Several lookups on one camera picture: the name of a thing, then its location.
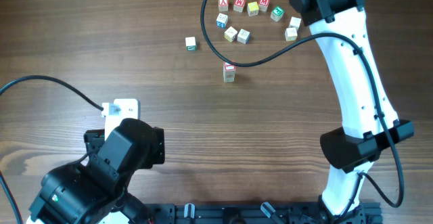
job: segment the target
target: wooden table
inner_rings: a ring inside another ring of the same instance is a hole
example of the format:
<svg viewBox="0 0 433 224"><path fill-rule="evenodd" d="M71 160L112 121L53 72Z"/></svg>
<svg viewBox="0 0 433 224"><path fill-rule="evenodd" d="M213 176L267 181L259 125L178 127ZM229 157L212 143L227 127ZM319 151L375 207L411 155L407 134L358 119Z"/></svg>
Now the wooden table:
<svg viewBox="0 0 433 224"><path fill-rule="evenodd" d="M381 201L386 223L433 222L433 0L366 0L370 42L394 109L415 123L398 144L406 196L399 209L366 183L361 199ZM288 0L281 22L229 12L229 25L252 33L229 43L206 23L216 48L236 62L285 47L297 16ZM223 63L200 29L202 0L0 0L0 84L44 74L65 80L97 103L141 101L141 119L166 132L166 163L137 171L130 192L145 203L315 201L329 170L319 137L341 126L327 65L316 42L223 83ZM310 34L305 27L300 36ZM198 50L187 51L195 36ZM0 169L22 216L52 168L85 153L83 133L102 129L100 112L65 88L22 83L0 99ZM393 200L397 178L389 150L371 175ZM0 222L14 223L0 191Z"/></svg>

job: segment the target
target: wooden surface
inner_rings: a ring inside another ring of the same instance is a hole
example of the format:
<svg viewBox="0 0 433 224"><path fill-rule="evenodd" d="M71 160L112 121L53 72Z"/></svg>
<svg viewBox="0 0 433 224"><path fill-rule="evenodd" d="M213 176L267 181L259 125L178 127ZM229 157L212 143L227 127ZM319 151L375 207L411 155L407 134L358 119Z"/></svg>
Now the wooden surface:
<svg viewBox="0 0 433 224"><path fill-rule="evenodd" d="M366 0L367 25L382 82L416 136L397 146L406 196L399 209L382 202L386 223L433 223L433 0ZM228 43L217 28L217 0L206 23L217 49L251 62L286 46L270 11L229 12L229 26L252 33L249 45ZM239 68L224 84L223 63L200 30L202 0L0 0L0 84L54 76L97 103L133 97L141 119L166 132L166 163L137 171L130 192L145 203L314 201L327 182L322 133L341 126L340 107L316 42L256 68ZM300 36L309 35L301 28ZM185 37L198 50L188 52ZM100 112L59 85L27 82L0 99L0 169L22 216L43 175L85 153L83 133L101 129ZM371 175L397 196L389 150ZM361 199L382 201L366 183ZM0 191L0 223L14 215Z"/></svg>

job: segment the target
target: stacked blocks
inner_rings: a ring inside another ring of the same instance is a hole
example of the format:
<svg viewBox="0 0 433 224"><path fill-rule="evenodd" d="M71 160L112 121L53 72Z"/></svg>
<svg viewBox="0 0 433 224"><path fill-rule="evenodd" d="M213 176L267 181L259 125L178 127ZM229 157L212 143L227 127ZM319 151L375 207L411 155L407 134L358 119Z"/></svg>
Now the stacked blocks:
<svg viewBox="0 0 433 224"><path fill-rule="evenodd" d="M235 80L235 74L236 74L236 67L228 64L227 62L224 62L224 68L223 68L223 77L224 82L234 82Z"/></svg>
<svg viewBox="0 0 433 224"><path fill-rule="evenodd" d="M237 35L237 30L234 29L233 27L228 28L224 32L224 37L230 42L233 42L236 39L236 35Z"/></svg>
<svg viewBox="0 0 433 224"><path fill-rule="evenodd" d="M247 7L248 15L249 16L255 16L258 14L259 8L257 1L249 3Z"/></svg>
<svg viewBox="0 0 433 224"><path fill-rule="evenodd" d="M197 49L195 37L187 37L185 38L185 42L187 43L188 51L195 51Z"/></svg>
<svg viewBox="0 0 433 224"><path fill-rule="evenodd" d="M296 28L287 28L284 35L286 36L286 41L295 41L298 38Z"/></svg>
<svg viewBox="0 0 433 224"><path fill-rule="evenodd" d="M241 28L239 31L239 34L237 35L237 41L240 43L246 44L248 43L248 40L250 39L250 33L247 30L244 30Z"/></svg>
<svg viewBox="0 0 433 224"><path fill-rule="evenodd" d="M301 21L300 18L292 17L292 19L290 20L289 28L296 28L296 31L298 31L300 26L300 21Z"/></svg>
<svg viewBox="0 0 433 224"><path fill-rule="evenodd" d="M237 12L243 12L245 7L245 0L235 0L233 4L233 10Z"/></svg>
<svg viewBox="0 0 433 224"><path fill-rule="evenodd" d="M225 14L219 14L218 18L216 18L216 25L218 27L225 28L227 21L229 21L229 16Z"/></svg>
<svg viewBox="0 0 433 224"><path fill-rule="evenodd" d="M271 0L260 0L258 1L258 8L262 12L266 12L268 10L268 6Z"/></svg>
<svg viewBox="0 0 433 224"><path fill-rule="evenodd" d="M218 0L218 8L220 12L229 11L229 0Z"/></svg>
<svg viewBox="0 0 433 224"><path fill-rule="evenodd" d="M272 18L274 21L278 22L278 21L281 20L281 18L283 17L283 15L284 15L284 10L283 10L282 8L280 8L280 7L277 6L277 7L272 11L271 18Z"/></svg>

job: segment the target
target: yellow cube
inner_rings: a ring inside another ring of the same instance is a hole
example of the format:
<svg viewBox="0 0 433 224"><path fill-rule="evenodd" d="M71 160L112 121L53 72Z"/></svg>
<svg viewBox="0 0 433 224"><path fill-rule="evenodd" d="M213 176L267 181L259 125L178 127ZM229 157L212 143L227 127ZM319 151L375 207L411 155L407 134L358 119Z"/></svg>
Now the yellow cube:
<svg viewBox="0 0 433 224"><path fill-rule="evenodd" d="M257 15L258 10L259 10L259 8L258 8L257 1L248 4L247 11L248 11L249 16Z"/></svg>

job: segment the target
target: toy block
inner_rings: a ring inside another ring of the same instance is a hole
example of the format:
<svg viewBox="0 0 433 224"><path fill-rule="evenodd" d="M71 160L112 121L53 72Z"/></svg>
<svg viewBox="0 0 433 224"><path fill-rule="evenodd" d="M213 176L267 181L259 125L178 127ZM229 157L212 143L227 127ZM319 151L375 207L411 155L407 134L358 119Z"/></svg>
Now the toy block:
<svg viewBox="0 0 433 224"><path fill-rule="evenodd" d="M236 39L236 35L237 35L237 30L234 29L233 27L228 28L224 32L224 37L230 42L233 42Z"/></svg>
<svg viewBox="0 0 433 224"><path fill-rule="evenodd" d="M278 21L281 20L281 18L283 17L283 15L284 15L284 10L283 10L282 8L280 8L280 7L277 6L277 7L272 11L271 18L272 18L274 21L278 22Z"/></svg>
<svg viewBox="0 0 433 224"><path fill-rule="evenodd" d="M265 12L268 10L268 6L271 0L260 0L258 1L258 8L260 11Z"/></svg>
<svg viewBox="0 0 433 224"><path fill-rule="evenodd" d="M247 30L244 30L241 28L239 31L239 34L237 35L237 41L240 43L246 44L248 43L248 40L250 39L250 33Z"/></svg>
<svg viewBox="0 0 433 224"><path fill-rule="evenodd" d="M218 0L218 9L220 12L229 11L229 0Z"/></svg>
<svg viewBox="0 0 433 224"><path fill-rule="evenodd" d="M229 16L225 14L219 14L218 18L216 18L216 25L218 27L225 28L227 21L229 21Z"/></svg>
<svg viewBox="0 0 433 224"><path fill-rule="evenodd" d="M236 67L224 62L223 78L224 83L230 83L235 81Z"/></svg>
<svg viewBox="0 0 433 224"><path fill-rule="evenodd" d="M292 17L292 19L290 20L289 28L296 28L296 31L298 31L300 26L300 21L301 21L300 18Z"/></svg>
<svg viewBox="0 0 433 224"><path fill-rule="evenodd" d="M197 49L195 37L186 37L185 42L187 43L187 50L188 51L195 51Z"/></svg>
<svg viewBox="0 0 433 224"><path fill-rule="evenodd" d="M258 14L258 4L257 1L249 3L246 8L249 16L255 16Z"/></svg>
<svg viewBox="0 0 433 224"><path fill-rule="evenodd" d="M286 36L286 41L295 41L298 38L296 28L287 28L284 35Z"/></svg>
<svg viewBox="0 0 433 224"><path fill-rule="evenodd" d="M245 0L235 0L233 4L233 10L237 12L243 12L245 7Z"/></svg>

